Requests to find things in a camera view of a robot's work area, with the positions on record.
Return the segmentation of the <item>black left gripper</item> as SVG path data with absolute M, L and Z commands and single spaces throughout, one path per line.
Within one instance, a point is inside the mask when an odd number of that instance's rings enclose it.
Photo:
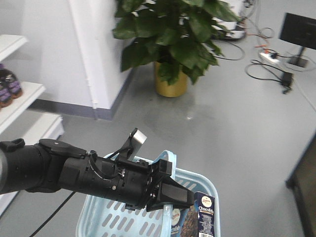
M 147 212 L 189 208 L 194 193 L 171 179 L 172 163 L 160 159 L 149 164 L 141 159 L 111 160 L 91 154 L 84 159 L 68 158 L 58 184 L 61 188 L 126 203 L 129 209 Z

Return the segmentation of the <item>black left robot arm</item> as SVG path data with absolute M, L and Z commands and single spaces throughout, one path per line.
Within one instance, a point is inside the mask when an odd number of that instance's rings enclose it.
M 133 150 L 125 144 L 102 158 L 95 151 L 53 139 L 41 139 L 34 145 L 26 145 L 21 138 L 2 141 L 0 192 L 54 193 L 66 189 L 148 212 L 168 204 L 180 209 L 194 204 L 194 193 L 171 178 L 171 162 L 131 161 Z

